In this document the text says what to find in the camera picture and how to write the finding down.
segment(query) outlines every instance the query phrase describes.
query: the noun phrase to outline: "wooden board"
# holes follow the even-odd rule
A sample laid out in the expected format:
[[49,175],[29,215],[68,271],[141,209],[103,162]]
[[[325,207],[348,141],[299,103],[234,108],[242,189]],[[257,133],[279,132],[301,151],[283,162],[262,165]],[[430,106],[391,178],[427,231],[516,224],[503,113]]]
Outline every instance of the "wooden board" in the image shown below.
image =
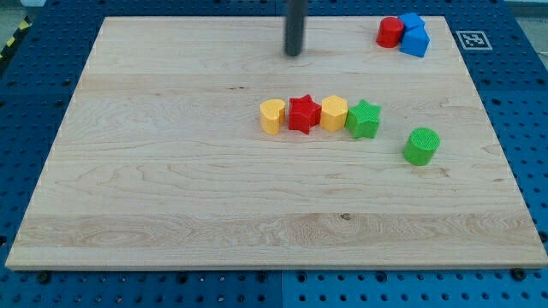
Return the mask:
[[[423,59],[380,18],[107,18],[39,179],[12,270],[542,267],[544,247],[442,17]],[[381,105],[376,139],[263,133],[268,98]],[[416,127],[432,163],[402,157]]]

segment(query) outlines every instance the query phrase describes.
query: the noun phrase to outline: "red cylinder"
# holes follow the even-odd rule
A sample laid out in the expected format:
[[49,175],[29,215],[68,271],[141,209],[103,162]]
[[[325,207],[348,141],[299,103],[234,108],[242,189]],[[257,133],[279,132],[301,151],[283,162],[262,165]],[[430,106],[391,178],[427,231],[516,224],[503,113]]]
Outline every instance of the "red cylinder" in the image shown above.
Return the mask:
[[403,22],[396,17],[385,17],[380,21],[377,44],[384,48],[396,47],[403,33]]

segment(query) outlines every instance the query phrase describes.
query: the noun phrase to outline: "yellow and black tape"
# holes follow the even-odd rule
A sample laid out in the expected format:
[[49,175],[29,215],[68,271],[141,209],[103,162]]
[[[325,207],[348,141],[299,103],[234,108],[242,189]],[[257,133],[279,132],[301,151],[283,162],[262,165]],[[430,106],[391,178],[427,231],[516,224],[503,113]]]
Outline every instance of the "yellow and black tape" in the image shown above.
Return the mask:
[[19,26],[15,30],[14,35],[12,35],[10,39],[8,39],[8,42],[6,42],[6,45],[2,48],[2,51],[0,51],[0,76],[8,67],[9,62],[21,45],[22,40],[25,38],[28,31],[30,30],[31,25],[32,24],[28,19],[28,16],[25,17],[25,19],[23,19],[21,24],[19,24]]

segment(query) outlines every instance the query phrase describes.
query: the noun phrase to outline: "toy block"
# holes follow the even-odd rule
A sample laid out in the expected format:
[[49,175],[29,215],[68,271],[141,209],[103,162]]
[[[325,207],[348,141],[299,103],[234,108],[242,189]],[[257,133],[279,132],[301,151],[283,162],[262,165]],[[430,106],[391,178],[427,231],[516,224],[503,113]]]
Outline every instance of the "toy block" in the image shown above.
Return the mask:
[[260,105],[260,126],[265,133],[277,135],[285,122],[285,102],[282,99],[269,99]]
[[348,103],[346,99],[337,95],[331,95],[322,99],[322,116],[319,125],[330,132],[335,132],[344,127]]
[[364,99],[355,107],[348,109],[345,126],[352,132],[354,139],[361,137],[375,138],[380,124],[378,117],[380,110],[380,106],[370,104]]
[[423,57],[429,44],[430,38],[426,30],[423,27],[416,27],[403,32],[400,51],[412,56]]
[[310,133],[310,127],[319,124],[322,106],[314,103],[310,95],[289,99],[289,129]]
[[386,17],[380,21],[377,44],[384,48],[396,47],[400,44],[403,33],[403,22],[396,17]]
[[427,165],[434,156],[440,144],[436,132],[426,127],[416,128],[409,135],[403,148],[403,157],[415,166]]
[[397,18],[403,23],[403,31],[425,26],[425,21],[423,21],[417,13],[406,13],[397,16]]

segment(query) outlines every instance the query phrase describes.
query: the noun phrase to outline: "red block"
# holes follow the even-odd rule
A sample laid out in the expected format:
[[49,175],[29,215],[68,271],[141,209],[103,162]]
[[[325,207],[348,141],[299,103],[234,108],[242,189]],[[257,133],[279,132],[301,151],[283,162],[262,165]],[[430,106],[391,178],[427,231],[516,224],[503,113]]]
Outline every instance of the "red block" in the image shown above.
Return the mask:
[[380,21],[377,44],[384,48],[396,47],[403,33],[403,22],[396,17],[385,17]]
[[314,103],[310,95],[289,99],[289,129],[310,133],[310,127],[319,124],[322,106]]

